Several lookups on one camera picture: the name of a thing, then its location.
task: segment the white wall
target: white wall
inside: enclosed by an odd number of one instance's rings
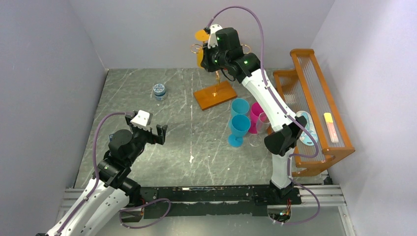
[[[334,0],[70,0],[106,68],[197,67],[189,51],[196,31],[219,10],[243,5],[259,16],[265,32],[266,67],[289,67],[289,51],[308,48]],[[215,21],[234,27],[241,43],[259,55],[252,16],[240,9]]]
[[[416,12],[336,0],[312,46],[357,149],[330,173],[359,236],[417,232]]]
[[[0,0],[0,235],[55,224],[106,72],[67,0]]]

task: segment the small can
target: small can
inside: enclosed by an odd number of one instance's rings
[[[158,100],[158,101],[165,100],[165,98],[167,97],[165,86],[163,84],[154,85],[153,86],[153,95],[155,96],[156,100]]]

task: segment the gray marble tabletop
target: gray marble tabletop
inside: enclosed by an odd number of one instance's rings
[[[272,70],[267,70],[271,80]],[[167,98],[157,101],[154,84],[164,84]],[[92,140],[98,123],[111,112],[144,110],[153,113],[151,127],[167,124],[166,142],[147,144],[132,166],[129,177],[142,186],[205,186],[265,184],[272,174],[271,153],[264,146],[252,147],[245,136],[241,147],[232,147],[231,101],[202,111],[193,92],[216,83],[215,75],[203,69],[112,69],[107,76],[94,116],[75,187],[87,185],[93,172]],[[237,81],[238,97],[250,104],[252,95]],[[109,135],[129,129],[124,116],[107,119],[97,142],[97,162],[108,150]]]

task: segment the wooden rack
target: wooden rack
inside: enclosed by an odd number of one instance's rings
[[[316,176],[352,154],[352,146],[342,118],[331,96],[326,80],[312,49],[294,49],[290,52],[294,62],[292,70],[277,70],[273,76],[276,89],[286,104],[294,111],[310,113],[319,138],[319,155],[313,159],[295,156],[298,171],[295,177]],[[324,113],[333,116],[333,122],[339,139],[332,143],[326,127]],[[314,146],[298,141],[294,153],[314,154]]]

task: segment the wooden board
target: wooden board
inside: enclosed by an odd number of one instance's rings
[[[194,97],[203,111],[234,99],[237,96],[235,90],[227,81],[194,92]]]

